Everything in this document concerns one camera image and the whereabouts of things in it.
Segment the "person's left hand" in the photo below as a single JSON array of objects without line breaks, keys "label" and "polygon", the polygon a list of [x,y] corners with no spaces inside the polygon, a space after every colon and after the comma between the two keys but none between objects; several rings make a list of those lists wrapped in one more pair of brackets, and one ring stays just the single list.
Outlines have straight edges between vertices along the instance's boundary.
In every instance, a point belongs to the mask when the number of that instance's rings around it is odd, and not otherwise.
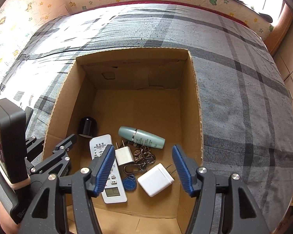
[{"label": "person's left hand", "polygon": [[0,226],[6,234],[18,233],[19,225],[16,224],[0,201]]}]

